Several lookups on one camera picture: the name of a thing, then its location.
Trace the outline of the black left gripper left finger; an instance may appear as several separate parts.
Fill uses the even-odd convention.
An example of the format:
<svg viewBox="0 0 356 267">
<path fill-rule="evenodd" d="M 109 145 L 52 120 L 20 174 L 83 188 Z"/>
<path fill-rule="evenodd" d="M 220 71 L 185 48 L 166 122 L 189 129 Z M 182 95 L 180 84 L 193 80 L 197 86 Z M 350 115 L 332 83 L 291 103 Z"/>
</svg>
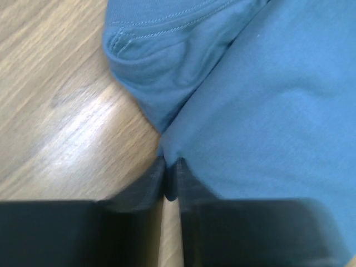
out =
<svg viewBox="0 0 356 267">
<path fill-rule="evenodd" d="M 165 170 L 104 200 L 1 202 L 1 265 L 157 266 Z"/>
</svg>

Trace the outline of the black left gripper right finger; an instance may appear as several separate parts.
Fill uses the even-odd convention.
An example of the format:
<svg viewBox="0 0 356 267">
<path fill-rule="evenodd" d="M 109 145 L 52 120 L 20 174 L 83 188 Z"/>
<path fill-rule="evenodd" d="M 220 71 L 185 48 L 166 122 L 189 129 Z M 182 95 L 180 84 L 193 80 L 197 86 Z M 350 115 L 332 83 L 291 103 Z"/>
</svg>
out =
<svg viewBox="0 0 356 267">
<path fill-rule="evenodd" d="M 351 253 L 316 201 L 223 200 L 186 161 L 171 169 L 185 266 L 345 266 Z"/>
</svg>

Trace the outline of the blue-grey t-shirt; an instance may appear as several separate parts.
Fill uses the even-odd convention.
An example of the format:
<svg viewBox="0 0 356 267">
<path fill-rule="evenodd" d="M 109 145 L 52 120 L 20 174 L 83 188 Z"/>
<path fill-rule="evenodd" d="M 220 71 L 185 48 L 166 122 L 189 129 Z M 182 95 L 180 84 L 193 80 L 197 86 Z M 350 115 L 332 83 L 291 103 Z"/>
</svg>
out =
<svg viewBox="0 0 356 267">
<path fill-rule="evenodd" d="M 316 201 L 355 255 L 354 1 L 109 1 L 102 44 L 170 186 Z"/>
</svg>

